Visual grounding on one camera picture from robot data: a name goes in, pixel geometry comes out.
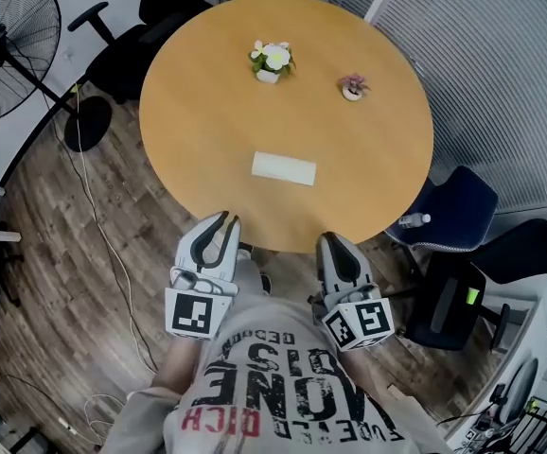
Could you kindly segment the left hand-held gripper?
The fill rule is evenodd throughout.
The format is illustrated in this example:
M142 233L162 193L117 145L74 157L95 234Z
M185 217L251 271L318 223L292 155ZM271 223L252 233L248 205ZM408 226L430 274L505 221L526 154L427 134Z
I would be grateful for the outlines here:
M217 258L207 262L203 257L228 215L228 211L222 211L202 219L178 243L174 262L177 267L170 270L170 286L165 289L165 327L170 335L200 341L215 339L238 295L238 286L231 282L241 232L238 216L228 224Z

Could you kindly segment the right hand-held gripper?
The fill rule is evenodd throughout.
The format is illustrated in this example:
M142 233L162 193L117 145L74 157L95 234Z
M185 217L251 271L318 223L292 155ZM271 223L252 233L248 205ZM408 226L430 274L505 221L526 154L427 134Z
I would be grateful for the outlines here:
M309 297L313 320L339 351L368 348L395 333L390 302L372 284L372 270L360 248L343 236L333 237L332 251L331 233L321 234L316 243L323 292ZM331 293L335 273L339 289L347 291Z

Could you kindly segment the white glasses case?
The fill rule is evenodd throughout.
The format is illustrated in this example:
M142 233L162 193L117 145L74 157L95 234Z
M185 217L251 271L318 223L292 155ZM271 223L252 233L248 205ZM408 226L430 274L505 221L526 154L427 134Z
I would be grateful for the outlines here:
M287 156L257 151L252 164L252 174L267 178L306 186L314 186L317 165Z

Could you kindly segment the person's right forearm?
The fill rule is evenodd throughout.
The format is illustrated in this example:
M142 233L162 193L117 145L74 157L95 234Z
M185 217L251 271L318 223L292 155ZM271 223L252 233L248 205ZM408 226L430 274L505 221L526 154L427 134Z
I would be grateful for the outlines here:
M339 361L356 385L369 394L376 390L370 375L367 355L363 349L340 352Z

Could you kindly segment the person's left forearm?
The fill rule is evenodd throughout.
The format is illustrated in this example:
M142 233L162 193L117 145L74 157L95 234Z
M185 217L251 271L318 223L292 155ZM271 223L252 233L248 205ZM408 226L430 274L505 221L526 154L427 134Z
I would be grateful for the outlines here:
M210 346L210 341L173 337L153 385L185 393L194 380L202 353Z

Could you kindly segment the clear water bottle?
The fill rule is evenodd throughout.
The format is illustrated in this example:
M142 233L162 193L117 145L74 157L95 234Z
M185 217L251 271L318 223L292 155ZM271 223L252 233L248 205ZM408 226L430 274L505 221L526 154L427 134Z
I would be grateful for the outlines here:
M398 220L398 225L404 229L419 228L431 222L431 215L424 213L412 213L401 217Z

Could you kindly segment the black office chair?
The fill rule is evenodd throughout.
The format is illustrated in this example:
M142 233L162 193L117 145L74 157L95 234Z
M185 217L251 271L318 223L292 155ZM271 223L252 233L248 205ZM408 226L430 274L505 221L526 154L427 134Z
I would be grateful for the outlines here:
M407 296L413 308L401 335L419 345L459 351L465 346L477 320L494 326L490 342L499 347L509 323L511 308L495 312L484 306L486 281L506 285L547 274L547 220L533 218L488 241L454 264L431 257L425 285ZM468 288L480 290L468 305Z
M140 98L143 82L159 49L189 20L209 9L206 0L141 0L141 23L114 37L99 13L100 2L73 20L70 32L88 23L107 44L86 70L87 79L116 102Z

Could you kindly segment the blue chair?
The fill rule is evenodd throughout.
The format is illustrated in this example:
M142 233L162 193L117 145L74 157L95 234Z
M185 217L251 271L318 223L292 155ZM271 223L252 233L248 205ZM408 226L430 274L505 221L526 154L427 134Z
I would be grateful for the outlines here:
M496 213L496 192L466 166L456 167L440 185L426 180L415 201L401 216L412 213L431 215L431 222L419 228L404 229L398 219L385 234L398 244L409 264L409 286L397 292L407 296L425 285L413 249L426 249L432 258L454 264L466 253L482 245Z

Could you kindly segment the grey printed shirt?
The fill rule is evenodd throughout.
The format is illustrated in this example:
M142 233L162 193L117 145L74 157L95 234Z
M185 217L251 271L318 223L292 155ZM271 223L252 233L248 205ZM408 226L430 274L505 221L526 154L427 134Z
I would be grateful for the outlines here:
M131 393L100 454L451 454L412 399L371 394L302 306L266 295L249 254L185 393Z

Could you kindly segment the small pink potted plant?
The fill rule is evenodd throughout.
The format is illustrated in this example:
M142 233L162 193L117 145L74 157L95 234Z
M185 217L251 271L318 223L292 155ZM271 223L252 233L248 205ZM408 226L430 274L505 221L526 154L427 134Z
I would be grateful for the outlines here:
M370 90L366 78L357 73L340 78L338 86L344 98L351 102L360 100Z

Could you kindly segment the white flower potted plant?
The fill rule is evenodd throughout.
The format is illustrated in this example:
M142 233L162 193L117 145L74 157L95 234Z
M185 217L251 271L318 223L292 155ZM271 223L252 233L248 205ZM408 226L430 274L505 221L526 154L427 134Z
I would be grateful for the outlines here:
M257 40L249 59L256 79L262 83L276 84L283 73L289 74L295 66L288 42L265 44Z

